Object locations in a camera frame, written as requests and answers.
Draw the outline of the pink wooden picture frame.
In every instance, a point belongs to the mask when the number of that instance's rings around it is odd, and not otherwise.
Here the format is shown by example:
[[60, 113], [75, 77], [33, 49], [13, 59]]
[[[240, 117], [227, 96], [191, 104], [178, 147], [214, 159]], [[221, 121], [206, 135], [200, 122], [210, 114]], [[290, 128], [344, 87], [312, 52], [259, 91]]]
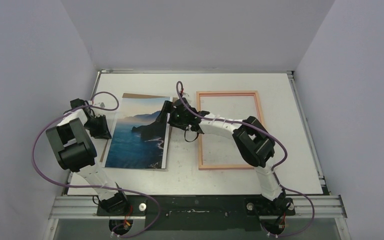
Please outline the pink wooden picture frame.
[[[265, 125], [259, 93], [245, 91], [198, 91], [196, 109], [208, 111], [216, 117], [247, 119], [256, 117]], [[201, 134], [197, 139], [199, 170], [252, 169], [246, 163], [233, 140], [214, 134]]]

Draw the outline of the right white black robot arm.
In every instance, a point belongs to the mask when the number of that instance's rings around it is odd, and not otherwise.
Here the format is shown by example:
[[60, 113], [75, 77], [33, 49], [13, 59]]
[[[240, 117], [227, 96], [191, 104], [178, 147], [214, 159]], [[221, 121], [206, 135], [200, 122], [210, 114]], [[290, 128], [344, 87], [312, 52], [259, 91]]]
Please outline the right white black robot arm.
[[230, 119], [216, 116], [209, 111], [196, 110], [182, 97], [175, 102], [166, 100], [155, 121], [199, 135], [210, 134], [234, 141], [242, 159], [256, 171], [264, 197], [264, 211], [274, 215], [282, 209], [285, 191], [268, 164], [274, 157], [276, 142], [256, 117]]

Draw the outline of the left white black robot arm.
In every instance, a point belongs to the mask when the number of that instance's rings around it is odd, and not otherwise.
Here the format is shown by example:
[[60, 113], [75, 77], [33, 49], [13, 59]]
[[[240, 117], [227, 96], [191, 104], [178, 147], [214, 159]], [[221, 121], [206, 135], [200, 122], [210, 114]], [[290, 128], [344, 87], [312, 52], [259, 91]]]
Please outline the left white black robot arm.
[[104, 211], [121, 216], [130, 210], [129, 201], [96, 161], [98, 153], [92, 142], [92, 138], [110, 140], [112, 136], [106, 116], [95, 114], [89, 105], [80, 98], [72, 100], [67, 115], [45, 133], [60, 167], [76, 173], [91, 185]]

